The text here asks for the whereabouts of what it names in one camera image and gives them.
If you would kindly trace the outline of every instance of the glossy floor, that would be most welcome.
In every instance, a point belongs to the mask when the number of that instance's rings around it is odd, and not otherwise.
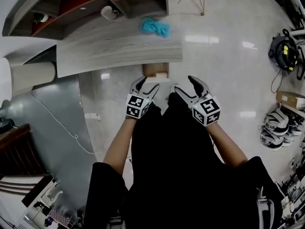
[[[177,1],[170,0],[170,13],[181,8],[196,11],[189,0],[182,0],[178,6]],[[194,95],[187,76],[199,77],[221,103],[219,123],[223,129],[249,158],[260,156],[271,177],[281,181],[289,174],[291,159],[300,153],[300,137],[290,147],[274,152],[260,143],[259,126],[275,105],[270,87],[278,69],[269,61],[268,51],[272,37],[292,26],[287,15],[274,0],[205,0],[204,16],[180,15],[180,19],[183,62],[170,65],[171,81],[161,83],[155,97],[157,105],[163,111],[166,109],[166,97],[174,83]],[[96,151],[107,151],[124,119],[130,84],[141,74],[140,66],[92,73],[97,113],[102,119]],[[274,82],[274,90],[279,82],[280,77]],[[305,93],[303,82],[297,82],[295,74],[283,79],[281,89]],[[152,155],[157,158],[157,147]],[[129,187],[132,184],[129,163],[124,178]]]

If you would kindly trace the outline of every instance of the cardboard box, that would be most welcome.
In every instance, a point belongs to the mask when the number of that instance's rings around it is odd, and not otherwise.
[[[300,94],[278,91],[276,100],[293,108],[305,108],[305,96]]]
[[[169,63],[146,63],[142,65],[142,72],[147,76],[146,82],[169,82]]]

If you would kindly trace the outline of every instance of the teal towel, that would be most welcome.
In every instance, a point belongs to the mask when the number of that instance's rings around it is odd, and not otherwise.
[[[155,32],[159,36],[168,37],[170,35],[170,25],[151,18],[144,18],[141,29],[143,32]]]

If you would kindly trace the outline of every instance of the yellow and black vacuum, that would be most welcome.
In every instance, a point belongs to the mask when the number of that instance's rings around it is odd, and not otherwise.
[[[278,34],[277,37],[273,37],[268,56],[272,62],[288,73],[294,71],[298,66],[297,79],[302,80],[305,71],[304,54],[302,48],[298,47],[294,39],[290,37],[288,30],[283,29],[283,36]]]

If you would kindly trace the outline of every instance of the person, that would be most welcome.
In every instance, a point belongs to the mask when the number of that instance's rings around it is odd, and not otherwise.
[[[131,137],[128,191],[122,174]],[[204,127],[171,93],[163,115],[151,104],[141,119],[126,118],[103,163],[93,165],[84,227],[106,228],[119,212],[127,229],[262,228],[260,192],[274,205],[263,228],[275,229],[282,198],[261,159],[248,160],[218,123]]]

